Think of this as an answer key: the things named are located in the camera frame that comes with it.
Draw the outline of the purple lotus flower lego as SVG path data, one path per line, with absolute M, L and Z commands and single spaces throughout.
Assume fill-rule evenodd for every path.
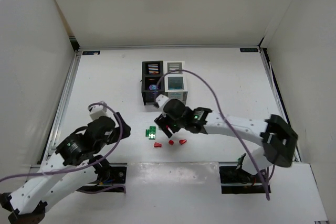
M 157 89 L 158 89 L 158 87 L 157 87 L 156 84 L 149 85 L 149 90 L 157 90 Z

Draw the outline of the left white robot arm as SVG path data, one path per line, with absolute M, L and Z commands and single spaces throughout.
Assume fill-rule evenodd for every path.
M 10 223 L 40 223 L 56 203 L 86 184 L 95 183 L 98 188 L 119 181 L 120 170 L 110 166 L 106 155 L 100 155 L 131 135 L 120 113 L 114 117 L 103 113 L 77 128 L 24 185 L 1 194 L 1 206 L 9 211 Z

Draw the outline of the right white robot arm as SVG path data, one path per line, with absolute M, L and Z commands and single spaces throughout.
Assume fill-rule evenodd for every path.
M 190 109 L 182 101 L 161 95 L 155 107 L 162 113 L 154 120 L 167 137 L 185 129 L 194 134 L 224 135 L 258 145 L 247 151 L 238 163 L 238 169 L 251 175 L 272 165 L 291 167 L 298 141 L 298 134 L 279 115 L 272 114 L 264 121 L 228 116 L 209 108 Z

